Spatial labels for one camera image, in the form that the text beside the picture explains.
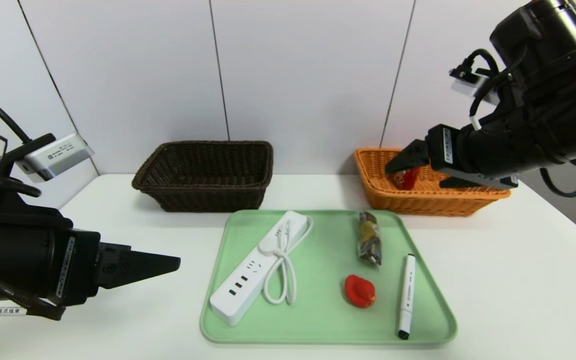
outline red object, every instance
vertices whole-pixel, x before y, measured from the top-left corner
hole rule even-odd
[[[415,187],[418,175],[418,167],[397,171],[392,175],[392,182],[395,183],[400,191],[411,191]]]
[[[377,299],[375,285],[357,275],[345,278],[345,294],[352,305],[357,308],[368,308]]]

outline orange wicker basket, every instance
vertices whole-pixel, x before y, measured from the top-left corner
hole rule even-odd
[[[442,189],[439,182],[447,175],[423,166],[412,190],[400,190],[386,177],[384,168],[398,148],[359,148],[354,160],[361,173],[368,203],[374,209],[397,214],[467,217],[499,199],[508,198],[509,190],[492,187]]]

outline white power strip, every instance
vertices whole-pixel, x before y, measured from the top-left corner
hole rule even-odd
[[[282,227],[286,221],[288,221],[288,248],[306,234],[309,226],[308,217],[294,211],[286,211],[259,241],[259,244],[276,242],[282,235]],[[230,326],[235,326],[240,322],[261,293],[266,276],[279,260],[276,255],[264,255],[259,250],[259,244],[254,246],[246,258],[210,296],[212,309]]]

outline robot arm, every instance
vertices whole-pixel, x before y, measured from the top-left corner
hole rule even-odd
[[[542,168],[546,184],[555,191],[545,168],[576,165],[576,4],[533,0],[503,19],[490,41],[506,69],[497,70],[490,64],[494,59],[484,54],[490,69],[473,73],[472,58],[482,54],[478,50],[450,73],[460,82],[479,86],[470,109],[471,125],[433,127],[425,140],[413,141],[394,157],[386,173],[430,164],[450,175],[442,187],[509,189],[517,186],[514,175]],[[487,75],[486,81],[480,81],[481,74]],[[493,91],[496,109],[476,120],[480,102]]]
[[[67,306],[84,304],[99,287],[112,289],[179,268],[178,257],[103,243],[98,232],[73,229],[59,210],[25,203],[19,193],[38,197],[41,191],[11,178],[14,164],[50,180],[91,152],[78,134],[30,139],[2,109],[0,118],[23,143],[0,157],[0,300],[59,321]]]

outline wicker basket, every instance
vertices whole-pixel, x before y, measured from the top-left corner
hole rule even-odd
[[[492,187],[442,189],[439,182],[448,176],[423,166],[412,190],[400,190],[386,178],[384,168],[398,148],[359,148],[354,159],[361,173],[363,188],[370,206],[397,214],[467,217],[499,199],[508,198],[509,190]]]
[[[273,176],[273,147],[265,141],[178,141],[159,146],[132,187],[167,212],[258,209]]]

